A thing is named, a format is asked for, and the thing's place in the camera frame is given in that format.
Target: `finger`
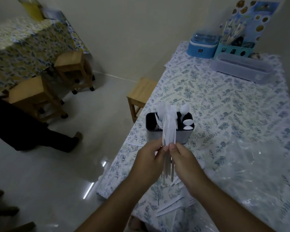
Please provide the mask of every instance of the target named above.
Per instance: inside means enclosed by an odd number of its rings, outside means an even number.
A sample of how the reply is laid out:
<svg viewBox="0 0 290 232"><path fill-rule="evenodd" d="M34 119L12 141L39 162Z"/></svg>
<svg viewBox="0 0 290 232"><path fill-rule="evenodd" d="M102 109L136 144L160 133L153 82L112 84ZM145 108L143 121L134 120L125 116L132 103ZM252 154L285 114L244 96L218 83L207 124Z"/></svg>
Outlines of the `finger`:
<svg viewBox="0 0 290 232"><path fill-rule="evenodd" d="M176 145L174 143L170 143L169 150L170 150L170 155L171 155L172 159L174 159L174 161L176 163L178 158L180 158L180 156L181 156Z"/></svg>
<svg viewBox="0 0 290 232"><path fill-rule="evenodd" d="M168 149L169 149L168 147L164 146L158 150L158 153L157 153L156 158L155 158L155 160L158 163L160 163L160 164L164 163L164 156L165 156L165 153L168 151Z"/></svg>
<svg viewBox="0 0 290 232"><path fill-rule="evenodd" d="M185 157L191 157L191 155L193 156L191 151L187 149L184 145L180 144L179 142L176 143L176 147L182 156L185 156Z"/></svg>
<svg viewBox="0 0 290 232"><path fill-rule="evenodd" d="M162 145L162 137L157 140L152 140L148 142L144 147L148 149L148 151L154 153L158 151Z"/></svg>

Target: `lemon print tablecloth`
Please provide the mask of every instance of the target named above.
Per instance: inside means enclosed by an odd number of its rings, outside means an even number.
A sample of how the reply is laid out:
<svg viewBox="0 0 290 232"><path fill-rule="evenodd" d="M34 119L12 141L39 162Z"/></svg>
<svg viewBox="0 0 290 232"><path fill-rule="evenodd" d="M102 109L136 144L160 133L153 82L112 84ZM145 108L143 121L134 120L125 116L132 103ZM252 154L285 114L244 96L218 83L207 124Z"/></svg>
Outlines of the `lemon print tablecloth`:
<svg viewBox="0 0 290 232"><path fill-rule="evenodd" d="M88 53L66 21L22 17L0 23L0 92L39 74L68 50Z"/></svg>

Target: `leaf print tablecloth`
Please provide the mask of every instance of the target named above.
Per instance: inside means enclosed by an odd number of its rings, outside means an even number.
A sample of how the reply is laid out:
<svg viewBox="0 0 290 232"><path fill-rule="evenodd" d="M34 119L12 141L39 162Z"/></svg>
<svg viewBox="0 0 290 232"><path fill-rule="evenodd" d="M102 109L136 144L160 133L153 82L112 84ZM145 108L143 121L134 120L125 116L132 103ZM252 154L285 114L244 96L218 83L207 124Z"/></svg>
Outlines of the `leaf print tablecloth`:
<svg viewBox="0 0 290 232"><path fill-rule="evenodd" d="M128 143L147 142L145 116L156 112L155 104L160 101L169 101L178 110L189 104L196 128L185 146L197 158L197 150L206 147L205 160L213 169L225 164L224 151L233 136L251 142L274 140L284 150L281 154L290 158L290 98L279 57L263 55L274 67L274 78L272 83L260 86L212 71L212 59L190 57L187 47L188 42L181 42L165 65L165 72L98 188L101 196L108 198L127 177L140 149ZM288 225L283 231L290 231L290 168L286 172L278 218ZM211 220L199 203L155 217L159 203L179 192L178 187L164 185L159 179L132 214L161 231L206 231L200 218L208 218L208 224Z"/></svg>
<svg viewBox="0 0 290 232"><path fill-rule="evenodd" d="M0 23L0 92L39 74L59 54L75 49L87 52L65 21L21 17Z"/></svg>

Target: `person's left hand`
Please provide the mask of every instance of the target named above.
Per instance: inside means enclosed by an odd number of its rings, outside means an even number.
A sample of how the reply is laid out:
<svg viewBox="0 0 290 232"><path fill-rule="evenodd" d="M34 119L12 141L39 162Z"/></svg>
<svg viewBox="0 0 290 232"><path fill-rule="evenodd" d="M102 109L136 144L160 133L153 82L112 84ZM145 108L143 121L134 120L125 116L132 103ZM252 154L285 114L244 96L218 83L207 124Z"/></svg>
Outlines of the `person's left hand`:
<svg viewBox="0 0 290 232"><path fill-rule="evenodd" d="M145 144L135 158L128 178L146 190L154 184L163 171L164 155L168 146L162 147L162 137Z"/></svg>

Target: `person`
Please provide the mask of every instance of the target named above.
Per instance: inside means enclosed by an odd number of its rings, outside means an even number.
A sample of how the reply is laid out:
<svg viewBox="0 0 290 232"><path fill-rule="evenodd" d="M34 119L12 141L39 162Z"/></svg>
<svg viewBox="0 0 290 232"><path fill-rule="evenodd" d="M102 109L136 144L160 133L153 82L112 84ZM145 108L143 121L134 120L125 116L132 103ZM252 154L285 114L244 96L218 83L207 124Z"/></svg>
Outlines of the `person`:
<svg viewBox="0 0 290 232"><path fill-rule="evenodd" d="M0 99L0 138L17 151L29 151L41 145L70 152L82 140L82 134L76 132L71 138L51 131L45 124Z"/></svg>
<svg viewBox="0 0 290 232"><path fill-rule="evenodd" d="M180 143L161 144L160 138L139 150L127 178L75 232L123 231L135 204L160 177L167 151L190 195L201 203L220 232L274 231L216 186L190 150Z"/></svg>

